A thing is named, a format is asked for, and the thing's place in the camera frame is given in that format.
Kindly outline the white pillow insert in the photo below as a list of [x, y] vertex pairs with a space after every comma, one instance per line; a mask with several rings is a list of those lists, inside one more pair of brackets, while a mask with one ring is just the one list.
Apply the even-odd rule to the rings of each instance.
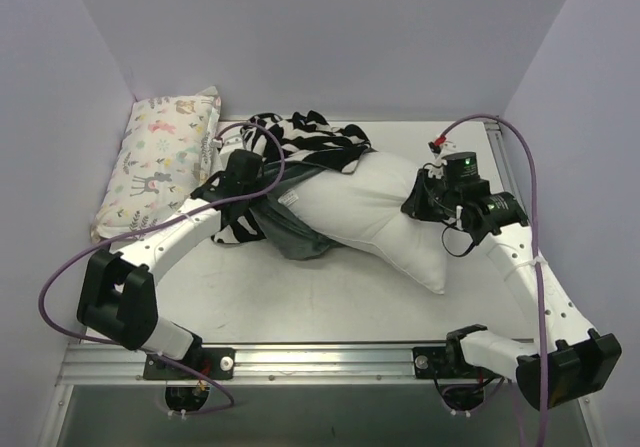
[[417, 172], [418, 166], [402, 157], [369, 152], [353, 173], [323, 170], [288, 188], [279, 203], [316, 233], [373, 254], [442, 295], [447, 269], [442, 228], [401, 211]]

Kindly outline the zebra pillowcase with grey lining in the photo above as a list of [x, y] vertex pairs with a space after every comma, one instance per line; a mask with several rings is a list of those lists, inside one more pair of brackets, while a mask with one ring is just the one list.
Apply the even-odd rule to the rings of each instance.
[[316, 258], [335, 247], [335, 241], [299, 220], [280, 198], [321, 173], [354, 173], [364, 154], [372, 150], [367, 134], [355, 124], [332, 126], [313, 110], [296, 112], [288, 119], [276, 113], [255, 114], [240, 132], [243, 146], [263, 158], [260, 187], [276, 178], [280, 152], [285, 157], [284, 175], [272, 191], [254, 200], [243, 216], [211, 240], [221, 245], [268, 240], [290, 260]]

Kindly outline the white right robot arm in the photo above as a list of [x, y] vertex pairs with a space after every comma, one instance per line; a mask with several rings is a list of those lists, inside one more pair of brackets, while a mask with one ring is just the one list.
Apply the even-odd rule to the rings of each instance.
[[509, 192], [493, 192], [473, 152], [447, 154], [417, 173], [403, 213], [468, 234], [469, 252], [491, 261], [521, 312], [538, 329], [525, 343], [474, 324], [448, 333], [434, 371], [465, 376], [484, 369], [516, 383], [534, 409], [553, 408], [603, 389], [622, 348], [600, 334], [533, 246], [533, 222]]

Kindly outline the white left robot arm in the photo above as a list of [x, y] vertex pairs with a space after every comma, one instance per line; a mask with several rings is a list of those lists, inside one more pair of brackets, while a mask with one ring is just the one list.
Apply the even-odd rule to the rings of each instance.
[[201, 339], [158, 313], [156, 285], [205, 239], [238, 220], [263, 195], [261, 156], [231, 153], [226, 169], [196, 188], [167, 222], [115, 252], [100, 249], [88, 260], [77, 309], [84, 326], [128, 350], [166, 357], [180, 378], [202, 366]]

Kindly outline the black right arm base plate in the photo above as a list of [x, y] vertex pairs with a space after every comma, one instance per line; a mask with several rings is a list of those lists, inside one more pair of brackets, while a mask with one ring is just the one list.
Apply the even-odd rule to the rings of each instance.
[[414, 376], [422, 380], [470, 379], [479, 382], [487, 375], [477, 367], [456, 367], [449, 362], [443, 345], [417, 346], [412, 349]]

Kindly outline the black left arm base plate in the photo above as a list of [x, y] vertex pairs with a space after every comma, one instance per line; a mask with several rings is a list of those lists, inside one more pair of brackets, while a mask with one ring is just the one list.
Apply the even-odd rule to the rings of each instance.
[[[207, 377], [216, 380], [233, 378], [236, 350], [231, 347], [201, 347], [197, 352], [188, 354], [179, 361]], [[148, 355], [142, 377], [150, 381], [197, 380], [197, 377], [183, 369], [169, 365]]]

